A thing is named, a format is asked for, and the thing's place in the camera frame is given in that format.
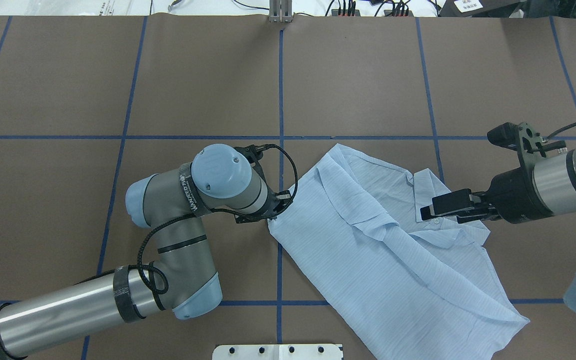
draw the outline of white bracket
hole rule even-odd
[[[292,0],[270,0],[270,22],[292,22]]]
[[[220,345],[212,360],[343,360],[341,344]]]

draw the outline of light blue shirt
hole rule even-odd
[[[380,360],[489,359],[529,319],[512,306],[481,221],[422,221],[449,192],[337,144],[299,179],[272,235]]]

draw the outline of robotic arm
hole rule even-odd
[[[237,223],[271,219],[292,203],[297,187],[275,193],[259,160],[274,144],[207,146],[193,162],[135,182],[126,193],[132,221],[153,228],[137,265],[121,266],[34,299],[0,306],[0,360],[19,359],[122,323],[170,309],[181,320],[203,315],[221,302],[219,274],[201,216],[234,214]],[[153,237],[159,260],[142,264]]]
[[[489,142],[517,152],[520,166],[492,179],[487,191],[461,189],[436,196],[421,209],[422,219],[456,216],[459,223],[505,219],[526,223],[576,212],[576,150],[549,141],[528,123],[505,123],[490,130]],[[576,277],[564,296],[576,312]]]

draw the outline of silver cylinder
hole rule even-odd
[[[4,307],[0,338],[6,351],[23,357],[123,323],[112,291],[114,274]],[[133,302],[142,316],[159,312],[136,270],[128,275]]]
[[[567,169],[567,154],[562,153],[537,162],[534,185],[543,204],[554,215],[576,212],[576,189]]]

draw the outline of white mounting plate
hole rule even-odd
[[[220,345],[212,352],[212,360],[343,360],[343,346],[341,344]]]

